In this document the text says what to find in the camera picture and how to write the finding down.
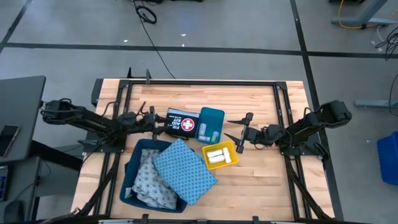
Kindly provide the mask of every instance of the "blue patterned cloth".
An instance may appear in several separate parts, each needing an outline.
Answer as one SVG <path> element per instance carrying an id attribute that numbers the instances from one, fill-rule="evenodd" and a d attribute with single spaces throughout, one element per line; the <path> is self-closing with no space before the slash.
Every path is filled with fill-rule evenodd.
<path id="1" fill-rule="evenodd" d="M 188 204 L 193 205 L 217 179 L 206 168 L 201 156 L 177 139 L 154 159 L 155 168 L 170 187 Z"/>

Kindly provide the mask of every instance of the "yellow container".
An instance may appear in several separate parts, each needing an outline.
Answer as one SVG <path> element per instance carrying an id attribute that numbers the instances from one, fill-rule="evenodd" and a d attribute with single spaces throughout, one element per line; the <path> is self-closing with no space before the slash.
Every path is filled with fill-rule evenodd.
<path id="1" fill-rule="evenodd" d="M 216 162 L 214 164 L 210 164 L 209 158 L 207 157 L 207 152 L 213 152 L 213 151 L 217 151 L 219 149 L 223 150 L 223 148 L 225 148 L 225 147 L 228 149 L 229 156 L 231 157 L 231 162 L 226 163 L 225 161 L 221 161 L 221 162 Z M 235 152 L 234 142 L 232 142 L 232 141 L 226 141 L 226 142 L 221 142 L 221 143 L 214 144 L 211 146 L 205 146 L 202 148 L 202 151 L 203 151 L 203 157 L 205 158 L 205 161 L 206 161 L 207 169 L 209 169 L 209 170 L 233 165 L 233 164 L 236 164 L 239 162 L 238 155 L 236 155 L 236 152 Z"/>

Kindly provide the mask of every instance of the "blue plastic tub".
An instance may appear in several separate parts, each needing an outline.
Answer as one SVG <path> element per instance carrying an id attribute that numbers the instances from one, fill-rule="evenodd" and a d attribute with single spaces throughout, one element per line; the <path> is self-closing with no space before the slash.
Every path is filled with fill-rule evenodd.
<path id="1" fill-rule="evenodd" d="M 134 180 L 137 177 L 138 168 L 140 165 L 140 159 L 143 149 L 158 149 L 160 152 L 167 149 L 172 143 L 167 141 L 156 141 L 154 142 L 151 139 L 141 139 L 137 142 L 136 147 L 134 148 L 134 152 L 132 152 L 130 161 L 124 166 L 126 175 L 124 176 L 122 189 L 120 190 L 120 200 L 126 204 L 139 207 L 139 208 L 146 208 L 149 210 L 155 210 L 160 212 L 169 212 L 169 213 L 182 213 L 187 206 L 187 203 L 178 198 L 177 199 L 177 206 L 175 210 L 166 209 L 166 208 L 153 208 L 148 206 L 145 202 L 140 201 L 137 198 L 137 194 L 131 191 L 132 197 L 131 198 L 124 198 L 125 189 L 128 187 L 132 187 L 134 185 Z"/>
<path id="2" fill-rule="evenodd" d="M 205 144 L 219 143 L 220 139 L 221 139 L 221 130 L 223 129 L 224 115 L 225 115 L 225 112 L 222 110 L 208 108 L 208 107 L 202 108 L 200 111 L 200 115 L 199 115 L 199 122 L 198 122 L 197 132 L 195 134 L 195 138 L 199 142 L 202 142 Z M 210 141 L 204 141 L 204 140 L 201 140 L 198 138 L 200 124 L 202 124 L 202 123 L 206 124 L 205 136 L 210 137 Z M 215 141 L 211 141 L 211 137 L 213 136 L 213 132 L 215 132 L 215 131 L 218 132 L 218 137 L 215 139 Z"/>
<path id="3" fill-rule="evenodd" d="M 385 183 L 398 185 L 398 131 L 377 141 L 381 177 Z"/>

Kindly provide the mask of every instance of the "yellow cable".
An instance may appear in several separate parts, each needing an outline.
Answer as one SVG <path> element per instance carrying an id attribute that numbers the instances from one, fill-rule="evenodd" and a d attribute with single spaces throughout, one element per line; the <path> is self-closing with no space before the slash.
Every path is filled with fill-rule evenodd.
<path id="1" fill-rule="evenodd" d="M 341 3 L 340 3 L 340 7 L 338 8 L 338 23 L 340 24 L 340 26 L 342 27 L 342 28 L 345 28 L 345 29 L 362 29 L 362 26 L 360 26 L 360 27 L 348 27 L 348 26 L 344 26 L 342 23 L 341 23 L 341 9 L 343 8 L 343 3 L 344 3 L 344 0 L 341 0 Z"/>
<path id="2" fill-rule="evenodd" d="M 344 25 L 341 23 L 340 19 L 341 19 L 341 9 L 343 8 L 343 3 L 344 3 L 344 0 L 341 0 L 340 7 L 338 8 L 338 23 L 340 24 L 340 26 L 343 27 L 343 28 L 345 28 L 345 29 L 363 29 L 362 26 L 360 26 L 360 27 L 348 27 L 348 26 L 344 26 Z"/>
<path id="3" fill-rule="evenodd" d="M 398 10 L 395 10 L 388 18 L 391 19 L 393 15 L 395 15 L 395 13 L 397 13 Z"/>

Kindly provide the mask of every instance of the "black first aid kit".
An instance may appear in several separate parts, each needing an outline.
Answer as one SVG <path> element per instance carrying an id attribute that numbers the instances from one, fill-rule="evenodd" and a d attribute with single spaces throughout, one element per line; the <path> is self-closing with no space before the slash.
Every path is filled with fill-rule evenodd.
<path id="1" fill-rule="evenodd" d="M 198 127 L 199 113 L 186 112 L 169 108 L 165 133 L 175 136 L 194 138 Z"/>

